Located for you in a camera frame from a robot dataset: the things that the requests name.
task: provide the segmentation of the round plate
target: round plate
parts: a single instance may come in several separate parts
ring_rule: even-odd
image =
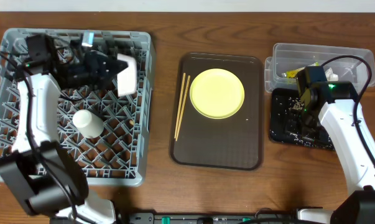
[[[244,102],[244,87],[238,77],[224,69],[201,72],[190,87],[190,99],[202,115],[223,119],[235,114]]]

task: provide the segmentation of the white object in container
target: white object in container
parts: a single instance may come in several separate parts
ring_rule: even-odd
[[[297,90],[295,79],[284,78],[281,75],[282,73],[302,68],[315,62],[322,64],[340,55],[354,55],[367,61],[373,72],[369,86],[375,86],[374,54],[368,49],[279,43],[273,47],[273,57],[268,57],[265,62],[265,90],[268,93],[271,93],[275,88]],[[339,81],[351,82],[358,93],[363,88],[368,77],[365,65],[353,58],[341,58],[330,62],[324,67],[324,70],[329,68],[332,68],[333,72],[338,75]]]
[[[73,124],[85,138],[96,138],[104,129],[103,120],[88,110],[79,110],[73,116]]]

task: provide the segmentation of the wooden tabletop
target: wooden tabletop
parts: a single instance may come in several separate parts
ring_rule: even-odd
[[[335,152],[270,142],[270,94],[265,95],[264,162],[243,172],[181,166],[169,156],[180,58],[188,52],[255,56],[264,63],[280,42],[356,47],[375,56],[375,14],[0,12],[0,41],[11,27],[135,30],[150,33],[157,52],[147,178],[142,186],[91,187],[126,210],[168,213],[252,213],[262,207],[336,209],[346,198]],[[375,87],[362,99],[375,139]],[[29,218],[0,183],[0,223]]]

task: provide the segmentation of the chopstick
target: chopstick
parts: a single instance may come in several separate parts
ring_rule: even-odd
[[[187,77],[185,96],[183,97],[182,111],[180,112],[178,128],[177,128],[177,133],[176,133],[176,141],[179,138],[180,125],[182,124],[183,112],[185,111],[185,103],[186,103],[186,96],[187,96],[187,93],[188,93],[188,84],[189,83],[190,83],[190,76]]]
[[[185,85],[185,77],[186,77],[186,73],[183,73],[182,87],[180,88],[179,106],[177,108],[177,117],[176,117],[176,125],[175,125],[175,137],[174,137],[175,139],[176,139],[177,127],[178,127],[179,116],[180,116],[180,107],[182,105],[183,86]]]

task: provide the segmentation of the transparent box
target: transparent box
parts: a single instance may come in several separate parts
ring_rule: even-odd
[[[315,62],[321,65],[323,62],[340,55],[354,55],[367,61],[373,73],[369,86],[375,86],[374,54],[368,49],[278,43],[273,47],[273,57],[268,57],[265,61],[265,90],[268,93],[271,93],[275,88],[297,90],[295,79],[284,78],[282,76],[284,72],[302,68]],[[338,75],[339,81],[351,82],[358,93],[368,77],[366,66],[353,58],[341,58],[330,62],[324,69],[327,70],[330,67],[333,73]]]

